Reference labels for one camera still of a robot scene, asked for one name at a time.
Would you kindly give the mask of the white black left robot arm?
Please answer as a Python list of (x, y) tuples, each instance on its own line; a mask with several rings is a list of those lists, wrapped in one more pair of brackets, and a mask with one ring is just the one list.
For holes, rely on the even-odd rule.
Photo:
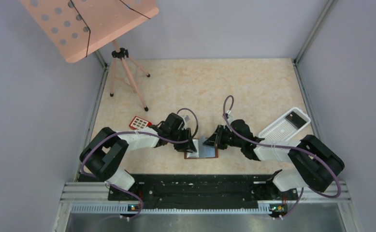
[(178, 152), (196, 152), (189, 117), (170, 113), (158, 126), (116, 132), (110, 127), (101, 129), (80, 154), (81, 171), (87, 168), (99, 181), (129, 190), (134, 178), (120, 167), (127, 152), (173, 144)]

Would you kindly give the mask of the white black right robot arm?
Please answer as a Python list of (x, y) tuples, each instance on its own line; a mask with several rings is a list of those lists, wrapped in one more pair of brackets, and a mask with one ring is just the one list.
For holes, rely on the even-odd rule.
[(220, 150), (237, 147), (249, 160), (293, 164), (293, 169), (279, 170), (272, 176), (273, 184), (282, 192), (308, 187), (322, 194), (345, 168), (344, 162), (314, 135), (296, 142), (269, 141), (254, 136), (242, 119), (218, 125), (203, 145)]

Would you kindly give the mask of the black VIP credit card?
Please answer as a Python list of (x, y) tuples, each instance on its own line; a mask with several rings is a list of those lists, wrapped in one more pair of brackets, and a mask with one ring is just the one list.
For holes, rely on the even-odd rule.
[(307, 121), (299, 116), (295, 111), (291, 111), (288, 115), (286, 115), (285, 120), (296, 129), (302, 128), (307, 123)]

